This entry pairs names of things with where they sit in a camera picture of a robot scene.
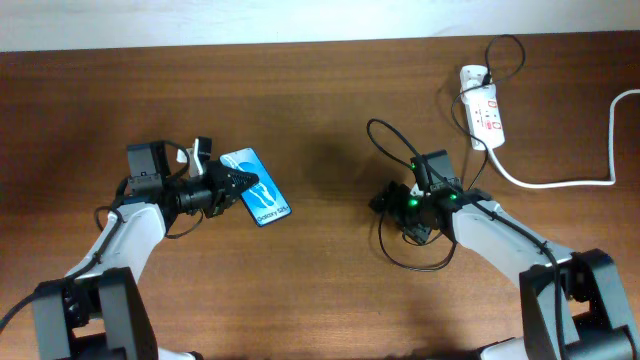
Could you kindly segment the blue Galaxy smartphone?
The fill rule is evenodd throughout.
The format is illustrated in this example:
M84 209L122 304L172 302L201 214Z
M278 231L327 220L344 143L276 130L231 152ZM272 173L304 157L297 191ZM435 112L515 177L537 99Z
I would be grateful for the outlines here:
M258 176L258 182L242 194L242 200L257 226L267 226L292 213L289 203L252 148L221 155L219 160L227 167Z

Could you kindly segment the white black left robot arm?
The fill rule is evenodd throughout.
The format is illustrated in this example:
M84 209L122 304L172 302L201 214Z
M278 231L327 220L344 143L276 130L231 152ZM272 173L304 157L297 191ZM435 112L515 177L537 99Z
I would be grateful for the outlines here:
M154 248L181 214L211 218L259 178L180 147L183 167L169 168L167 142L127 148L130 174L106 206L107 222L90 251L64 277L32 295L42 359L198 359L161 348L137 283Z

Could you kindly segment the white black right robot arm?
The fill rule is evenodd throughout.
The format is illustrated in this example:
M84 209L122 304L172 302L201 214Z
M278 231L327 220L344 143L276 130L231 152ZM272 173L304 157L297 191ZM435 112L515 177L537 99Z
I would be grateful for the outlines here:
M639 330L613 259L535 233L480 190L465 191L446 151L410 160L414 187L390 182L369 203L418 246L441 232L487 260L520 292L523 334L474 359L636 359Z

